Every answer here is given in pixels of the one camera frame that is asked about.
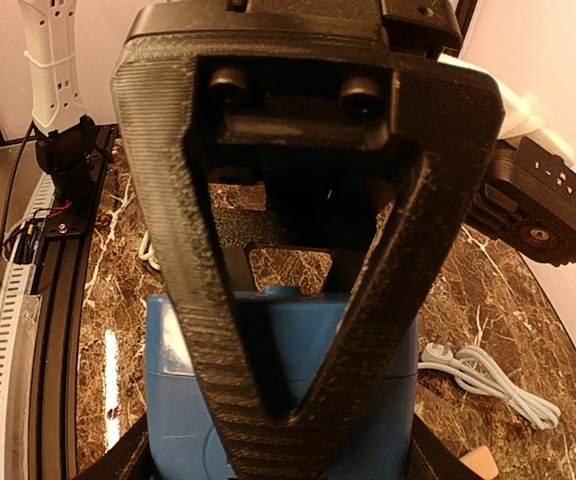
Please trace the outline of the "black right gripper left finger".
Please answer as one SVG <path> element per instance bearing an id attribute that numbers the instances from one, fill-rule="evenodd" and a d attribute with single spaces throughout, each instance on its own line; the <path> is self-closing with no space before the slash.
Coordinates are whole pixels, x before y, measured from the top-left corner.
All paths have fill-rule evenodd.
<path id="1" fill-rule="evenodd" d="M 75 477 L 76 480 L 148 478 L 149 437 L 146 414 L 105 455 Z"/>

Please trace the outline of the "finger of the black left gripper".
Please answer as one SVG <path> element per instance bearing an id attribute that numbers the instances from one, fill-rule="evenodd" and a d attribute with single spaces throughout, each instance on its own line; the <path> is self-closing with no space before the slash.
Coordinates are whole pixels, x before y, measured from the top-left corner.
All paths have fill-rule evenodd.
<path id="1" fill-rule="evenodd" d="M 504 113 L 476 70 L 381 42 L 143 36 L 112 91 L 142 212 L 240 479 L 319 479 L 366 409 L 487 170 Z M 305 396 L 270 411 L 242 336 L 236 249 L 348 253 L 348 302 Z"/>

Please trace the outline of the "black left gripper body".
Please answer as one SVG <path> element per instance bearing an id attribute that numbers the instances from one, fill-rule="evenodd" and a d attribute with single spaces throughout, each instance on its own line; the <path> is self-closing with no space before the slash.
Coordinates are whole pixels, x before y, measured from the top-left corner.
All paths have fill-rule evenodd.
<path id="1" fill-rule="evenodd" d="M 463 44 L 448 1 L 171 1 L 142 8 L 127 38 L 236 31 L 374 41 L 429 58 Z"/>

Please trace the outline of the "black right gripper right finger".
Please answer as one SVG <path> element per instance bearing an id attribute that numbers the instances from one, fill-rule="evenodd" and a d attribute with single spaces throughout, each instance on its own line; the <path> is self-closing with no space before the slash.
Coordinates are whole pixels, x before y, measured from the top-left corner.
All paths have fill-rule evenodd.
<path id="1" fill-rule="evenodd" d="M 478 480 L 478 475 L 454 456 L 418 415 L 414 415 L 406 478 Z"/>

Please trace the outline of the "white power strip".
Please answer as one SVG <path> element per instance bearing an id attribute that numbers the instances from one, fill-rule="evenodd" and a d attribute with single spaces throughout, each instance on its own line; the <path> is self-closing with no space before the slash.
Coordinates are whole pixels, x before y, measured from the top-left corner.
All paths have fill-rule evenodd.
<path id="1" fill-rule="evenodd" d="M 161 270 L 148 231 L 144 233 L 141 239 L 137 255 L 141 261 L 146 262 L 155 271 Z"/>

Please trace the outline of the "blue cube socket adapter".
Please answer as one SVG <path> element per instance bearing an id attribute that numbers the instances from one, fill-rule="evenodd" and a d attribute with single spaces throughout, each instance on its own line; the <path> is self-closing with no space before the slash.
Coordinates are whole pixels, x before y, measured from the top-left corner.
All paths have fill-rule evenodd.
<path id="1" fill-rule="evenodd" d="M 242 336 L 252 349 L 262 397 L 273 414 L 307 392 L 348 298 L 304 296 L 295 287 L 239 292 Z M 382 382 L 349 435 L 329 479 L 403 479 L 407 475 L 417 385 L 418 326 L 405 333 Z M 163 479 L 232 479 L 235 473 L 202 397 L 174 308 L 147 301 L 146 393 L 149 445 Z"/>

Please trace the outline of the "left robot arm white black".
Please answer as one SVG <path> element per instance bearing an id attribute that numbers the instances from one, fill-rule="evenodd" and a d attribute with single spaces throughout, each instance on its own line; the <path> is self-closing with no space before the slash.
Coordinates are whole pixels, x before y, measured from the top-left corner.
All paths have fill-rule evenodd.
<path id="1" fill-rule="evenodd" d="M 463 224 L 576 262 L 576 174 L 461 43 L 446 1 L 139 12 L 111 84 L 160 478 L 473 477 L 414 414 L 418 311 Z"/>

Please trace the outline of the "pink charger plug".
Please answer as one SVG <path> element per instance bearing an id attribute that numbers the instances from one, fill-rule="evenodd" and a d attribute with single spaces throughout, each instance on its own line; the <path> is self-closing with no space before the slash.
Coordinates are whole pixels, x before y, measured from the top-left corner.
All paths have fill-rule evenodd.
<path id="1" fill-rule="evenodd" d="M 462 464 L 484 480 L 499 478 L 499 467 L 487 446 L 479 446 L 460 458 Z"/>

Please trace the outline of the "light blue power strip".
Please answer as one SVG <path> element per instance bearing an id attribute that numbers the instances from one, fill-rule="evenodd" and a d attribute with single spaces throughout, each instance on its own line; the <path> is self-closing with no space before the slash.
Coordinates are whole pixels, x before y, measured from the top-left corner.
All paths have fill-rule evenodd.
<path id="1" fill-rule="evenodd" d="M 418 369 L 449 374 L 468 393 L 504 401 L 536 430 L 553 430 L 560 423 L 561 410 L 555 404 L 516 385 L 479 346 L 467 345 L 454 353 L 446 345 L 430 342 Z"/>

